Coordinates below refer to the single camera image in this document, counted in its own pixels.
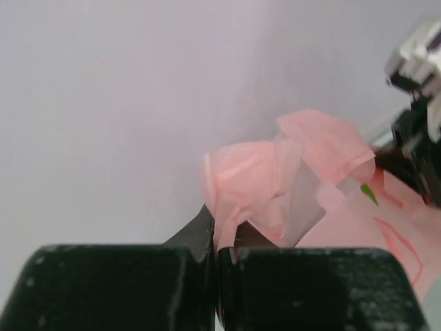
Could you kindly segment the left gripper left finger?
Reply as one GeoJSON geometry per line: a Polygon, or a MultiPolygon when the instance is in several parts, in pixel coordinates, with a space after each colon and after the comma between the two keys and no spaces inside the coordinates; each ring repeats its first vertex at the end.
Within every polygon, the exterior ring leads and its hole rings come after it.
{"type": "Polygon", "coordinates": [[[2,330],[213,330],[214,221],[207,208],[165,243],[54,244],[26,262],[2,330]]]}

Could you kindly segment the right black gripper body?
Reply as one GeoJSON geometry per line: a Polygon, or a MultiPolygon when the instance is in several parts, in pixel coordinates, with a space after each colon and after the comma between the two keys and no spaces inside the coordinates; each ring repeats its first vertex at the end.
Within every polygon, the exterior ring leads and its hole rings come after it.
{"type": "Polygon", "coordinates": [[[422,200],[440,206],[440,142],[430,140],[426,110],[404,110],[392,123],[392,142],[375,152],[375,162],[417,192],[422,200]]]}

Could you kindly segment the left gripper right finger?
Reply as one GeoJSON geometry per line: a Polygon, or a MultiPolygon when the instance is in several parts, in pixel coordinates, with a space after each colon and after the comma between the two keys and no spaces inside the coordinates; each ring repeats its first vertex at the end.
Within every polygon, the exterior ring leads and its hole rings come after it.
{"type": "Polygon", "coordinates": [[[218,252],[226,330],[428,330],[403,267],[378,248],[278,248],[251,226],[218,252]]]}

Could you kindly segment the pink plastic bag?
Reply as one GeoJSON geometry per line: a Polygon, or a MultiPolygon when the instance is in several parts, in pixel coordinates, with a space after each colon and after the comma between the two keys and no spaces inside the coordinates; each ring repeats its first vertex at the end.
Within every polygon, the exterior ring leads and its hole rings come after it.
{"type": "Polygon", "coordinates": [[[399,260],[423,300],[440,276],[440,210],[381,169],[348,120],[308,109],[277,122],[271,141],[202,158],[215,248],[233,246],[242,223],[282,248],[380,248],[399,260]]]}

